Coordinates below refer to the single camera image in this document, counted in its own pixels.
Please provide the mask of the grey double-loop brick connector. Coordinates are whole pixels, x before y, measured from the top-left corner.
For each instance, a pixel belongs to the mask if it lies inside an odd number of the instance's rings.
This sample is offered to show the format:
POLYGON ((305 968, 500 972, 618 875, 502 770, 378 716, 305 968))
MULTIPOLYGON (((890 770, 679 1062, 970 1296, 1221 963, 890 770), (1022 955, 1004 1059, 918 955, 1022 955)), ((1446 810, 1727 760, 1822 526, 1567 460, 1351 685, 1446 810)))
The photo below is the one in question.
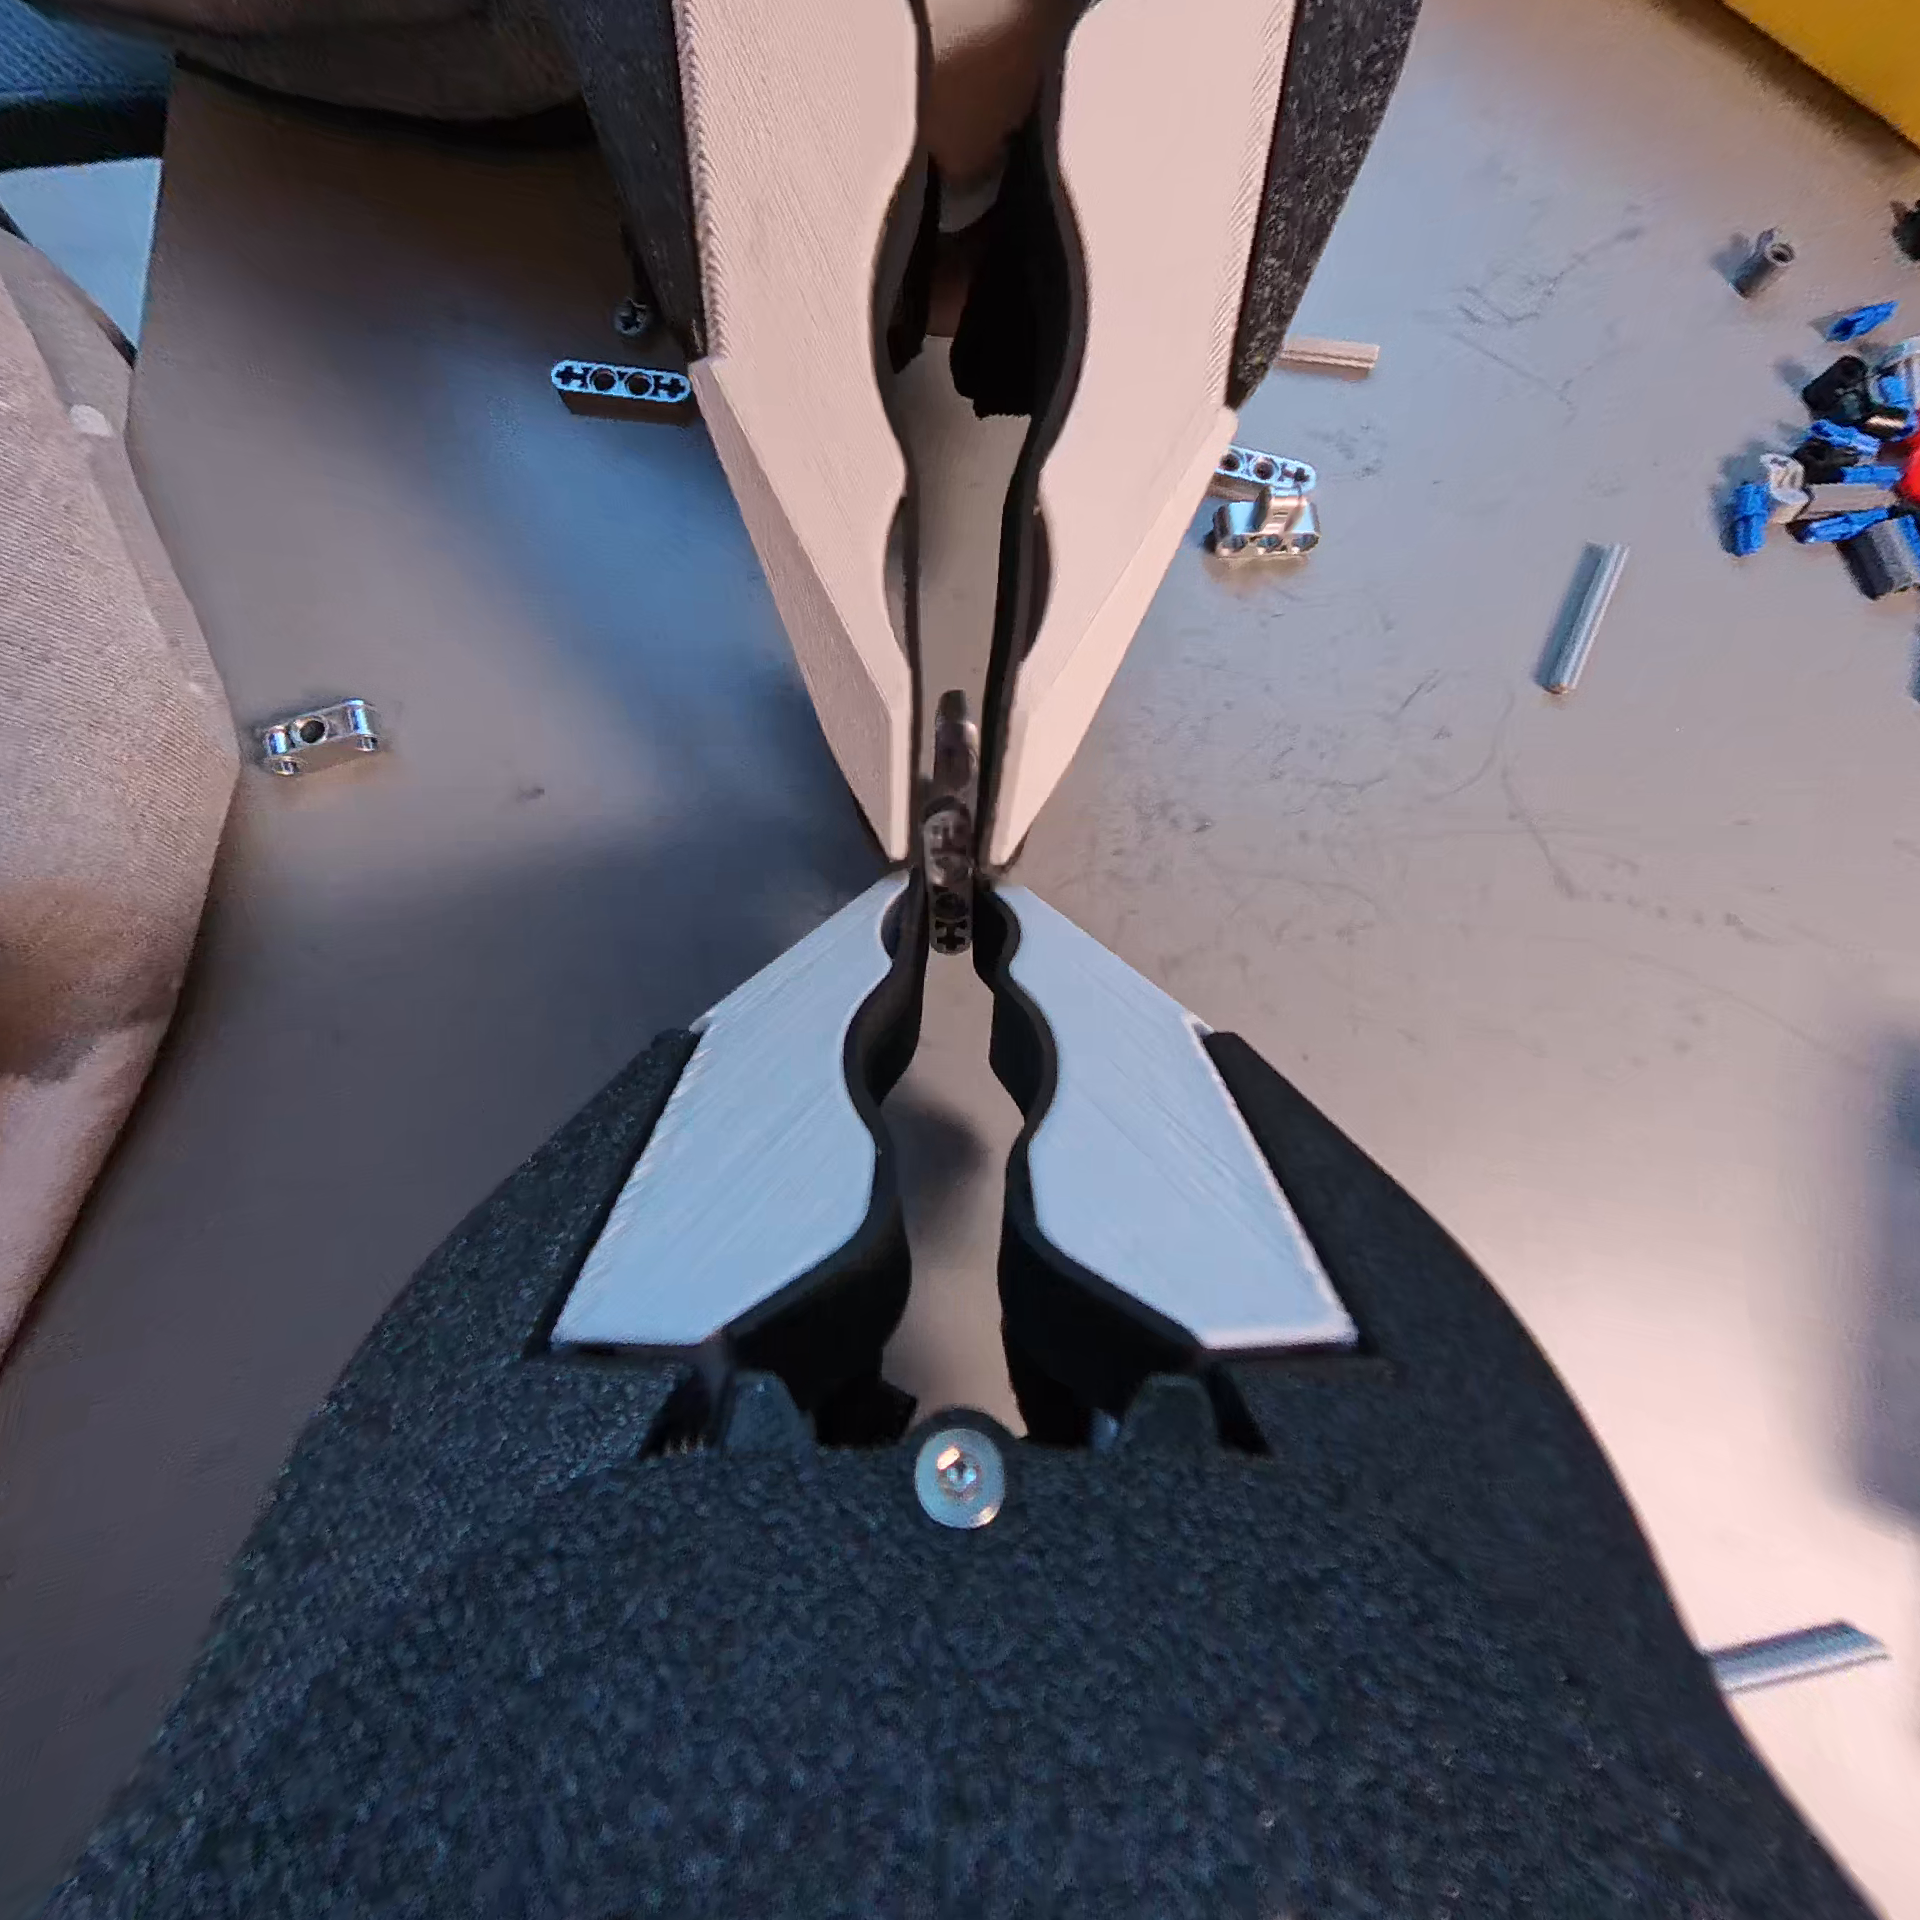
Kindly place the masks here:
POLYGON ((1217 559, 1302 559, 1320 544, 1317 469, 1308 462, 1230 444, 1207 495, 1215 504, 1205 546, 1217 559))

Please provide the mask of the small silver brick connector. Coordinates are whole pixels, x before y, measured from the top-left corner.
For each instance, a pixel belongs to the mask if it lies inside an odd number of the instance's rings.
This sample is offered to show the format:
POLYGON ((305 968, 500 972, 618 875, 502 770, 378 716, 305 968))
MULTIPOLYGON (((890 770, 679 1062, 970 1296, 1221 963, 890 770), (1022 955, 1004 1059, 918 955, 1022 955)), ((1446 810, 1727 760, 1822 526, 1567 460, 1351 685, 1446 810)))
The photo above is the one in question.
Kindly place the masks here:
POLYGON ((385 748, 376 708, 361 696, 309 704, 252 727, 256 764, 271 776, 319 775, 385 748))

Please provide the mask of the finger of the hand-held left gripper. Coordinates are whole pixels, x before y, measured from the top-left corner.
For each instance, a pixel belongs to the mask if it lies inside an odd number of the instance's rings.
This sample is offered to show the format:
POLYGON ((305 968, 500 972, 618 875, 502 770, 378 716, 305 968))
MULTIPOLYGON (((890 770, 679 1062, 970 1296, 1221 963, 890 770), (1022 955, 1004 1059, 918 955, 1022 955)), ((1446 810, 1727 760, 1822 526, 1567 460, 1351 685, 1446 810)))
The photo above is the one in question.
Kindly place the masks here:
POLYGON ((1241 291, 1290 2, 1092 5, 1053 123, 1080 261, 1072 396, 1039 456, 1047 588, 1009 678, 983 853, 1062 780, 1228 448, 1241 291))
POLYGON ((906 853, 914 670, 885 565, 905 455, 876 292, 918 155, 912 5, 674 5, 704 349, 690 364, 825 742, 906 853))

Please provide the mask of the thin grey axle rod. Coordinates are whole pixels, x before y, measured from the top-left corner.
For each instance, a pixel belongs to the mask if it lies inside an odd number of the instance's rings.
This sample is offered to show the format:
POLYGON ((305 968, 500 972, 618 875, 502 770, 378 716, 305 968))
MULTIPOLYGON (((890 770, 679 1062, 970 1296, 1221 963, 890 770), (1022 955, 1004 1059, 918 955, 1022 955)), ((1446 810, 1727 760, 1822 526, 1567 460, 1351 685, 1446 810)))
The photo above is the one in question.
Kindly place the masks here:
POLYGON ((1626 557, 1626 544, 1585 544, 1582 549, 1532 671, 1532 684, 1543 695, 1566 699, 1580 685, 1599 624, 1625 576, 1626 557))
POLYGON ((1826 1621, 1708 1648, 1702 1656, 1722 1696, 1749 1696, 1885 1663, 1889 1652, 1880 1638, 1857 1626, 1826 1621))

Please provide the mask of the grey brick beam assembly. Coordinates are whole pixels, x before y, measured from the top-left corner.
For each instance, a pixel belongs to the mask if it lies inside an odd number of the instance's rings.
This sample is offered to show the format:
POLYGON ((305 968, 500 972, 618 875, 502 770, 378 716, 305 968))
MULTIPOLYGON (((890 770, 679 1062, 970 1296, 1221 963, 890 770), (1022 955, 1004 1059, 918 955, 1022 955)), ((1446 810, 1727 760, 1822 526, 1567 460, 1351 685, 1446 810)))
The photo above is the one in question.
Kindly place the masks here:
POLYGON ((948 688, 933 711, 929 764, 918 815, 928 943, 943 955, 966 952, 974 939, 976 787, 976 720, 966 692, 948 688))

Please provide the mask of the small yellow parts bin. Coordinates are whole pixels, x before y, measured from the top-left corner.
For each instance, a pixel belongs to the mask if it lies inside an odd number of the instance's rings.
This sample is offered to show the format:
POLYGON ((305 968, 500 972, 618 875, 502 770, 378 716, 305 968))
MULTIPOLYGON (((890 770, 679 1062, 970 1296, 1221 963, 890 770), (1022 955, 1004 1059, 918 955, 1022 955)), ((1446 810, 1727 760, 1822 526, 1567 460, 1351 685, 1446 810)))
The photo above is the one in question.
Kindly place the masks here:
POLYGON ((1805 2, 1793 5, 1791 19, 1815 64, 1832 78, 1889 84, 1914 74, 1914 2, 1805 2))

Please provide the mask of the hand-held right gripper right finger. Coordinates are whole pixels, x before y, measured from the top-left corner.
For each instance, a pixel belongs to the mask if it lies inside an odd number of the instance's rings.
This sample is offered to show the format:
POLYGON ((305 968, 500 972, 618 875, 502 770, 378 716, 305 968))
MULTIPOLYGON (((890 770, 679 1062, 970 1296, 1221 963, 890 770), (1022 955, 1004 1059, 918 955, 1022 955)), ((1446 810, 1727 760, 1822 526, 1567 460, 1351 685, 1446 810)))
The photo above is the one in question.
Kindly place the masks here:
POLYGON ((1006 1164, 998 1307, 1042 1376, 1154 1376, 1359 1333, 1208 1052, 1212 1029, 1022 884, 978 904, 1006 1164))

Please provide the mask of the pile of blue brick pieces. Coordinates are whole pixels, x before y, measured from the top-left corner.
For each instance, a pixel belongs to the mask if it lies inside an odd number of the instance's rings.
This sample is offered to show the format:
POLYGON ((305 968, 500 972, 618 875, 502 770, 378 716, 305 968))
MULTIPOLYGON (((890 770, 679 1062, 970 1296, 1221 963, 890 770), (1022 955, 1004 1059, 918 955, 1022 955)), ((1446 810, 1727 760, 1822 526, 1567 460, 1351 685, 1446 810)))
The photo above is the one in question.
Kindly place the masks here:
POLYGON ((1869 603, 1918 594, 1918 339, 1897 298, 1815 324, 1826 364, 1797 380, 1800 420, 1785 446, 1734 464, 1719 549, 1754 557, 1780 538, 1832 552, 1869 603))

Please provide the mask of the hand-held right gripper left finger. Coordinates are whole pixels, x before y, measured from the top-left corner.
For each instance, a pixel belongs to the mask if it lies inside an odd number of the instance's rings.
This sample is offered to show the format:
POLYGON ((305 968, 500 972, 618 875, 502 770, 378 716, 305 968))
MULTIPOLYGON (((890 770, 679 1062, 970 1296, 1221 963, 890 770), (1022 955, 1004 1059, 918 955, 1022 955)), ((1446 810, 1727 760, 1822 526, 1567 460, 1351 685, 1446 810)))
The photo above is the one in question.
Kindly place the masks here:
POLYGON ((918 1042, 925 959, 922 880, 896 872, 694 1024, 554 1350, 878 1373, 909 1284, 879 1104, 918 1042))

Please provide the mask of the grey desk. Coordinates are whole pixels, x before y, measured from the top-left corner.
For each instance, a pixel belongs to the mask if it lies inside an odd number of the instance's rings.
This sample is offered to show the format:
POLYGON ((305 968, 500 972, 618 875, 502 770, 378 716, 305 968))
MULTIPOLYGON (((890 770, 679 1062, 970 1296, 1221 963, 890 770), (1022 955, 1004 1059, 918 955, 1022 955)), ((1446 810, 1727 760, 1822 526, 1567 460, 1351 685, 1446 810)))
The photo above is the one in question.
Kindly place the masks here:
MULTIPOLYGON (((1716 542, 1815 317, 1913 303, 1914 154, 1722 5, 1426 5, 1276 372, 1326 549, 1183 544, 1020 875, 1241 1034, 1583 1400, 1704 1643, 1873 1670, 1749 1735, 1914 1915, 1910 602, 1716 542), (1777 229, 1797 261, 1742 300, 1777 229), (1585 544, 1580 685, 1532 671, 1585 544)), ((177 1692, 303 1418, 431 1248, 663 1026, 876 872, 692 428, 561 411, 618 284, 593 155, 182 78, 138 371, 246 717, 149 1090, 4 1373, 4 1915, 177 1692)))

